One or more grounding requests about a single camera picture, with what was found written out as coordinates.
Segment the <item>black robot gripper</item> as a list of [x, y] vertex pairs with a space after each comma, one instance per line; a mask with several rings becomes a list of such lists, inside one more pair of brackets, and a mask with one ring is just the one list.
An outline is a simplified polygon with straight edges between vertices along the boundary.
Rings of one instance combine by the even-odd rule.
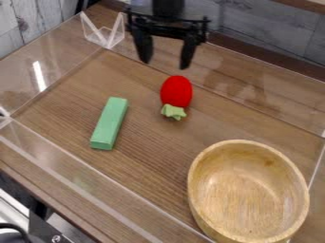
[[152, 37], [184, 39], [180, 53], [180, 69], [190, 66], [196, 45], [207, 41], [207, 30], [210, 19], [183, 19], [156, 17], [127, 10], [127, 29], [133, 36], [133, 42], [139, 59], [148, 64], [154, 54]]

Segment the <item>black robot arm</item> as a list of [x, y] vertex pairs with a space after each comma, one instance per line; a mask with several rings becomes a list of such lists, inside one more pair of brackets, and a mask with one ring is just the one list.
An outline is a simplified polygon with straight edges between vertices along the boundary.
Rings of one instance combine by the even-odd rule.
[[182, 40], [179, 68], [187, 69], [196, 47], [207, 42], [208, 17], [187, 13], [186, 0], [131, 0], [124, 13], [139, 59], [146, 64], [151, 62], [154, 36]]

